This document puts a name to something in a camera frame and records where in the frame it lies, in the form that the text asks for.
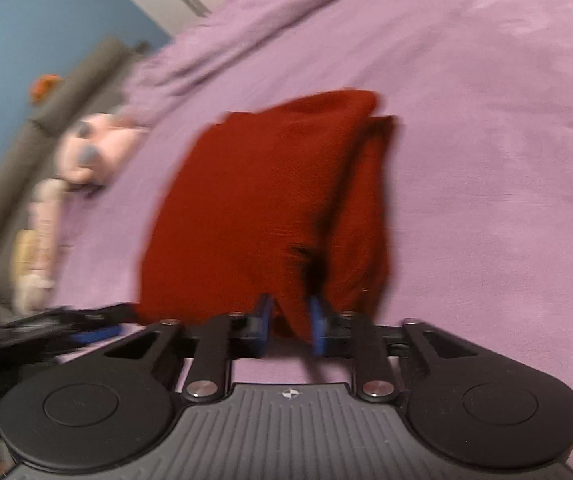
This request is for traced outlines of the dark red knit cardigan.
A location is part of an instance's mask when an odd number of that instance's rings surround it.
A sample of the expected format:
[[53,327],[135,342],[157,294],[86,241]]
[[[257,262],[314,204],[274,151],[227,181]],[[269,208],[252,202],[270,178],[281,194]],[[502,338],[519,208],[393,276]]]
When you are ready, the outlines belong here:
[[396,131],[375,92],[303,96],[206,129],[145,249],[137,315],[201,324],[262,295],[311,338],[311,301],[372,315],[390,272],[384,162]]

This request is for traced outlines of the beige plush toy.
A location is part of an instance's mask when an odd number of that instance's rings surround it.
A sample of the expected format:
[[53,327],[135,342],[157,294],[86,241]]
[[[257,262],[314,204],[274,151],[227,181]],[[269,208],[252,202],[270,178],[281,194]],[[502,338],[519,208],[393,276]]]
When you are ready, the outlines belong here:
[[62,207],[67,182],[38,182],[27,206],[27,226],[17,232],[11,258],[12,307],[20,315],[44,310],[54,287]]

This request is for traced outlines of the pink plush toy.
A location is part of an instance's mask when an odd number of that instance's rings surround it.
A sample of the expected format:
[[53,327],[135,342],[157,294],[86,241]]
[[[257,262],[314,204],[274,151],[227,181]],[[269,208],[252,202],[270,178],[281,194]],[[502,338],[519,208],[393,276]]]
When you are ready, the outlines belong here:
[[107,186],[148,133],[123,115],[87,115],[62,134],[54,154],[56,174],[74,188]]

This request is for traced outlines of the grey headboard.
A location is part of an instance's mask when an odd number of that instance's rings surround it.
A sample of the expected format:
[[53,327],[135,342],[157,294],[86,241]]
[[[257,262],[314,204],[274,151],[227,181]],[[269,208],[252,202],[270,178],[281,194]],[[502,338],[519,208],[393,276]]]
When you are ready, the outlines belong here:
[[82,116],[120,103],[131,66],[150,50],[129,47],[114,36],[102,39],[17,131],[0,162],[0,318],[11,311],[11,255],[16,233],[27,226],[32,189],[54,176],[53,155],[63,132]]

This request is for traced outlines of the orange plush toy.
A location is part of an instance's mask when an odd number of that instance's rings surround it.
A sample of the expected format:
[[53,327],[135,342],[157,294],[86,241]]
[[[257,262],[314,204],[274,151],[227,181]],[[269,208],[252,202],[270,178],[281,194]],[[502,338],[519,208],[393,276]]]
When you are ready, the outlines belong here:
[[32,105],[37,106],[44,102],[61,82],[62,77],[57,74],[43,74],[36,78],[29,91]]

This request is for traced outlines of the purple bed sheet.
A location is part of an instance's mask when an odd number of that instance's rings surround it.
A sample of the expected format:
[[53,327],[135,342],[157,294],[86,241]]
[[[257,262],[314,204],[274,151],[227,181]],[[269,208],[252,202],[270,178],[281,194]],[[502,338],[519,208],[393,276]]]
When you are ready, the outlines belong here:
[[401,118],[381,320],[421,318],[573,388],[573,0],[335,0],[306,15],[194,87],[105,192],[73,203],[53,303],[136,298],[158,204],[206,125],[338,88],[378,92]]

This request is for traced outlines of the purple duvet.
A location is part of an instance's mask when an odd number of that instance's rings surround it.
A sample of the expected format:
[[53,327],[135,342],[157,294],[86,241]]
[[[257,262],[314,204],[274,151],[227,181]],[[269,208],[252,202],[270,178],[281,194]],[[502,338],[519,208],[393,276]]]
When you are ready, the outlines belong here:
[[122,113],[138,126],[157,124],[194,87],[333,1],[227,0],[134,66]]

